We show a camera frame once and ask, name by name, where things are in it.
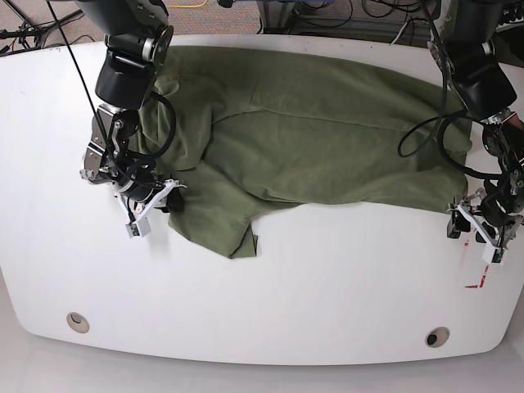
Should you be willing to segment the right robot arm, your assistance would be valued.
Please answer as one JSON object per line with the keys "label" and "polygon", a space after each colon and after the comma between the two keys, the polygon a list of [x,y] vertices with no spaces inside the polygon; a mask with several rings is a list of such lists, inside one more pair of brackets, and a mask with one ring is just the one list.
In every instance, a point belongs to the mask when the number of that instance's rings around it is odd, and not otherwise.
{"label": "right robot arm", "polygon": [[[162,1],[78,1],[77,6],[105,35],[106,57],[95,86],[102,104],[93,113],[92,136],[84,155],[83,179],[109,183],[129,217],[128,227],[139,235],[151,208],[164,209],[168,195],[179,186],[154,174],[156,162],[174,140],[176,114],[153,87],[162,70],[174,28]],[[168,112],[169,132],[153,153],[129,147],[140,125],[139,109],[147,101]]]}

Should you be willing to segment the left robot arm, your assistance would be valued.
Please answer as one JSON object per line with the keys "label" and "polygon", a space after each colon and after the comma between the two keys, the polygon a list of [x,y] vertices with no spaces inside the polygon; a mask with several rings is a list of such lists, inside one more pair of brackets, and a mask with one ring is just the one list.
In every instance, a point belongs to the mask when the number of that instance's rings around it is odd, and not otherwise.
{"label": "left robot arm", "polygon": [[[484,185],[472,196],[449,205],[448,236],[476,229],[486,246],[502,253],[522,226],[523,127],[511,105],[517,93],[501,69],[492,38],[507,1],[437,1],[430,10],[419,2],[430,29],[428,47],[440,68],[443,89],[452,88],[464,108],[434,118],[432,137],[441,156],[453,168]],[[445,131],[452,122],[469,118],[483,128],[486,151],[496,157],[500,172],[485,173],[451,158]]]}

